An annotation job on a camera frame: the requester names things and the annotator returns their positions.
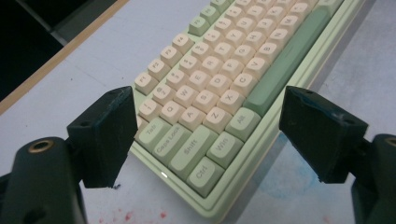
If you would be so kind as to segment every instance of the cream keycap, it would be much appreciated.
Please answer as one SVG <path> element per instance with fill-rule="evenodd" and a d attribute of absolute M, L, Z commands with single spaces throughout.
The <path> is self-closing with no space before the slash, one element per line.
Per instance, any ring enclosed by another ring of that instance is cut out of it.
<path fill-rule="evenodd" d="M 245 99 L 245 96 L 238 91 L 227 90 L 221 95 L 217 106 L 234 115 L 239 107 L 241 107 L 242 103 L 244 103 Z"/>
<path fill-rule="evenodd" d="M 221 96 L 225 91 L 230 88 L 231 83 L 233 82 L 230 78 L 221 74 L 217 74 L 213 76 L 212 79 L 210 79 L 209 83 L 206 86 L 206 89 L 215 93 L 218 96 Z"/>
<path fill-rule="evenodd" d="M 195 106 L 197 109 L 208 113 L 210 109 L 216 105 L 219 97 L 208 90 L 201 91 L 197 97 L 195 97 L 194 102 L 192 102 L 192 106 Z"/>
<path fill-rule="evenodd" d="M 207 73 L 201 70 L 196 70 L 191 74 L 189 80 L 187 81 L 187 85 L 189 85 L 196 91 L 201 91 L 205 89 L 207 83 L 209 83 L 211 78 L 212 77 Z"/>
<path fill-rule="evenodd" d="M 216 133 L 221 133 L 231 118 L 231 114 L 215 106 L 207 113 L 203 124 Z"/>
<path fill-rule="evenodd" d="M 223 65 L 223 61 L 220 60 L 217 57 L 214 56 L 208 56 L 207 58 L 204 59 L 201 65 L 201 70 L 205 72 L 206 74 L 210 75 L 213 77 L 215 74 L 218 73 L 220 68 Z"/>
<path fill-rule="evenodd" d="M 273 63 L 279 52 L 282 50 L 277 44 L 264 43 L 257 51 L 255 57 L 263 58 L 269 64 Z"/>
<path fill-rule="evenodd" d="M 257 80 L 260 80 L 269 66 L 270 64 L 263 58 L 254 57 L 247 63 L 243 72 L 252 75 Z"/>
<path fill-rule="evenodd" d="M 245 38 L 246 35 L 242 31 L 233 29 L 225 36 L 225 42 L 237 48 L 244 42 Z"/>
<path fill-rule="evenodd" d="M 198 95 L 198 91 L 190 86 L 183 85 L 175 94 L 174 101 L 184 107 L 189 107 Z"/>
<path fill-rule="evenodd" d="M 186 54 L 192 45 L 194 42 L 185 34 L 178 34 L 172 41 L 172 46 L 182 54 Z"/>
<path fill-rule="evenodd" d="M 161 81 L 170 70 L 171 68 L 160 59 L 154 59 L 148 65 L 148 74 L 158 81 Z"/>
<path fill-rule="evenodd" d="M 161 61 L 173 67 L 180 61 L 183 55 L 172 46 L 167 46 L 161 51 Z"/>
<path fill-rule="evenodd" d="M 191 74 L 193 71 L 198 69 L 201 66 L 201 62 L 198 61 L 197 58 L 191 55 L 186 55 L 181 59 L 178 69 L 186 73 L 187 75 Z"/>
<path fill-rule="evenodd" d="M 252 31 L 256 27 L 256 22 L 249 18 L 249 17 L 244 17 L 241 20 L 239 20 L 236 23 L 235 28 L 239 31 L 241 31 L 244 34 L 248 34 L 250 31 Z"/>
<path fill-rule="evenodd" d="M 221 67 L 219 73 L 234 80 L 244 69 L 244 65 L 236 59 L 227 60 Z"/>
<path fill-rule="evenodd" d="M 189 77 L 182 71 L 176 69 L 170 72 L 166 77 L 166 85 L 174 90 L 178 90 L 182 85 L 187 83 Z"/>
<path fill-rule="evenodd" d="M 157 79 L 147 73 L 141 73 L 135 80 L 134 86 L 140 92 L 148 95 L 158 84 Z"/>
<path fill-rule="evenodd" d="M 197 43 L 191 50 L 191 55 L 199 61 L 203 61 L 212 52 L 212 48 L 204 42 Z"/>
<path fill-rule="evenodd" d="M 215 48 L 218 43 L 220 43 L 223 39 L 223 35 L 220 31 L 217 30 L 209 30 L 204 35 L 204 43 L 209 45 L 212 49 Z"/>
<path fill-rule="evenodd" d="M 238 91 L 245 97 L 247 97 L 251 90 L 256 86 L 258 80 L 254 78 L 252 75 L 247 73 L 240 74 L 231 84 L 230 89 L 234 91 Z"/>
<path fill-rule="evenodd" d="M 251 46 L 241 45 L 235 50 L 231 58 L 236 59 L 243 64 L 247 64 L 248 61 L 253 58 L 255 53 L 256 50 L 254 50 L 254 48 L 252 48 Z"/>
<path fill-rule="evenodd" d="M 226 13 L 224 14 L 224 17 L 229 19 L 230 21 L 236 23 L 245 15 L 244 10 L 240 7 L 229 7 Z"/>
<path fill-rule="evenodd" d="M 175 101 L 168 101 L 161 110 L 161 118 L 170 124 L 176 124 L 181 114 L 186 110 L 183 106 Z"/>
<path fill-rule="evenodd" d="M 233 55 L 233 52 L 235 51 L 235 48 L 231 46 L 228 43 L 221 42 L 219 43 L 215 49 L 214 49 L 214 56 L 221 59 L 223 62 L 227 61 L 231 55 Z"/>
<path fill-rule="evenodd" d="M 234 23 L 227 18 L 220 18 L 215 23 L 215 30 L 219 31 L 222 35 L 227 35 L 234 28 Z"/>
<path fill-rule="evenodd" d="M 276 22 L 274 20 L 271 20 L 269 18 L 264 18 L 260 20 L 257 23 L 256 28 L 254 28 L 254 31 L 258 31 L 265 36 L 270 35 L 276 28 Z"/>
<path fill-rule="evenodd" d="M 206 114 L 201 110 L 189 106 L 184 113 L 181 115 L 178 122 L 190 131 L 194 131 L 199 125 L 202 124 Z"/>
<path fill-rule="evenodd" d="M 176 91 L 170 88 L 166 84 L 159 84 L 152 92 L 152 99 L 160 105 L 166 104 L 166 102 L 172 100 L 176 94 Z"/>
<path fill-rule="evenodd" d="M 147 121 L 158 117 L 163 107 L 151 99 L 146 99 L 141 106 L 139 106 L 138 115 Z"/>
<path fill-rule="evenodd" d="M 265 36 L 263 33 L 258 31 L 253 31 L 250 32 L 245 38 L 244 45 L 251 46 L 254 50 L 258 50 L 266 39 L 267 36 Z"/>

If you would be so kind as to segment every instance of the green accent key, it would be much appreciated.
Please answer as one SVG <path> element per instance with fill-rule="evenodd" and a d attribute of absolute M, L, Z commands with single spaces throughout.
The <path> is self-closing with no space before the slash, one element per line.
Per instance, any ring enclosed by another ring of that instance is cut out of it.
<path fill-rule="evenodd" d="M 167 165 L 190 135 L 191 132 L 188 129 L 175 124 L 154 148 L 152 155 Z"/>
<path fill-rule="evenodd" d="M 261 119 L 255 112 L 241 107 L 227 124 L 225 131 L 246 142 Z"/>
<path fill-rule="evenodd" d="M 207 151 L 206 156 L 227 169 L 244 143 L 229 133 L 223 132 Z"/>
<path fill-rule="evenodd" d="M 305 54 L 326 27 L 331 16 L 328 10 L 318 8 L 309 14 L 244 102 L 244 107 L 265 115 L 276 97 L 300 65 Z"/>
<path fill-rule="evenodd" d="M 192 169 L 206 154 L 207 149 L 210 148 L 218 136 L 218 134 L 205 126 L 198 126 L 171 160 L 169 169 L 181 179 L 186 180 Z"/>
<path fill-rule="evenodd" d="M 163 119 L 155 118 L 137 136 L 136 141 L 151 153 L 158 141 L 163 138 L 170 128 L 171 125 L 169 123 Z"/>
<path fill-rule="evenodd" d="M 187 179 L 187 183 L 202 197 L 206 197 L 219 181 L 224 169 L 207 157 L 203 157 L 191 175 Z"/>

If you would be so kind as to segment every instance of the keycap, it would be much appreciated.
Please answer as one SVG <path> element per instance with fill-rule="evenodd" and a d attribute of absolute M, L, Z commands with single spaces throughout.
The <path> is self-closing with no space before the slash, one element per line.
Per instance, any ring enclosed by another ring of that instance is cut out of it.
<path fill-rule="evenodd" d="M 152 152 L 154 147 L 171 128 L 171 125 L 160 118 L 153 119 L 137 136 L 136 141 L 148 152 Z"/>
<path fill-rule="evenodd" d="M 206 156 L 222 168 L 227 169 L 242 145 L 243 142 L 241 140 L 229 133 L 223 132 L 207 151 Z"/>
<path fill-rule="evenodd" d="M 150 121 L 160 115 L 163 107 L 157 102 L 146 99 L 141 106 L 139 106 L 138 115 L 143 119 Z"/>
<path fill-rule="evenodd" d="M 246 142 L 261 119 L 255 112 L 241 107 L 228 123 L 225 131 Z"/>
<path fill-rule="evenodd" d="M 190 131 L 195 131 L 202 121 L 206 117 L 206 114 L 194 106 L 189 106 L 184 113 L 181 115 L 178 122 Z"/>
<path fill-rule="evenodd" d="M 200 16 L 204 18 L 209 24 L 213 24 L 220 16 L 219 12 L 212 6 L 206 6 L 202 9 Z"/>
<path fill-rule="evenodd" d="M 203 157 L 187 179 L 187 183 L 205 198 L 223 173 L 224 169 Z"/>
<path fill-rule="evenodd" d="M 234 115 L 245 99 L 246 98 L 238 91 L 227 90 L 221 95 L 217 106 Z"/>
<path fill-rule="evenodd" d="M 177 150 L 190 137 L 191 132 L 180 124 L 172 126 L 171 129 L 162 137 L 152 151 L 163 164 L 168 165 L 169 161 L 175 156 Z"/>
<path fill-rule="evenodd" d="M 217 137 L 218 135 L 210 129 L 202 125 L 199 126 L 170 161 L 169 169 L 181 179 L 187 180 L 192 169 L 206 154 L 206 149 L 215 142 Z"/>
<path fill-rule="evenodd" d="M 189 34 L 202 36 L 207 29 L 209 29 L 210 24 L 202 17 L 195 17 L 190 22 Z"/>
<path fill-rule="evenodd" d="M 134 80 L 134 86 L 136 89 L 145 95 L 149 94 L 155 88 L 155 86 L 157 86 L 157 84 L 157 79 L 147 73 L 141 73 Z"/>
<path fill-rule="evenodd" d="M 182 54 L 185 54 L 194 44 L 194 42 L 185 34 L 178 34 L 172 42 L 172 46 Z"/>
<path fill-rule="evenodd" d="M 203 124 L 216 133 L 221 133 L 231 118 L 231 114 L 215 106 L 207 113 Z"/>
<path fill-rule="evenodd" d="M 166 84 L 159 84 L 152 93 L 152 99 L 160 105 L 172 100 L 176 91 Z"/>
<path fill-rule="evenodd" d="M 161 51 L 161 61 L 173 67 L 180 61 L 183 55 L 172 46 L 167 46 Z"/>
<path fill-rule="evenodd" d="M 175 101 L 168 101 L 161 109 L 161 118 L 170 124 L 176 124 L 181 114 L 186 110 L 183 106 Z"/>

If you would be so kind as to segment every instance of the mechanical keyboard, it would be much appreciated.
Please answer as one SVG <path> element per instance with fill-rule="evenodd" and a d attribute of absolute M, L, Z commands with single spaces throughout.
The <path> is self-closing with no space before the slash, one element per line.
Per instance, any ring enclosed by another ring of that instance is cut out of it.
<path fill-rule="evenodd" d="M 307 88 L 360 0 L 211 0 L 134 81 L 131 151 L 221 221 L 275 141 L 284 88 Z"/>

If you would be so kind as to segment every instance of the screw hole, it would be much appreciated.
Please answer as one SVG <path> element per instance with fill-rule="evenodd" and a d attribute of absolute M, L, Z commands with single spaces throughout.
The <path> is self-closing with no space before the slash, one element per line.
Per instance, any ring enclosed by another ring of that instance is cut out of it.
<path fill-rule="evenodd" d="M 52 148 L 52 146 L 53 146 L 53 141 L 51 141 L 51 140 L 39 141 L 39 142 L 36 142 L 36 143 L 30 145 L 29 152 L 30 153 L 39 153 L 39 152 L 42 152 L 42 151 Z"/>
<path fill-rule="evenodd" d="M 391 146 L 396 147 L 396 138 L 390 137 L 385 139 L 385 141 L 387 141 L 387 143 L 390 144 Z"/>
<path fill-rule="evenodd" d="M 43 219 L 46 216 L 46 211 L 43 207 L 38 207 L 30 212 L 28 212 L 24 218 L 23 223 L 34 224 Z"/>

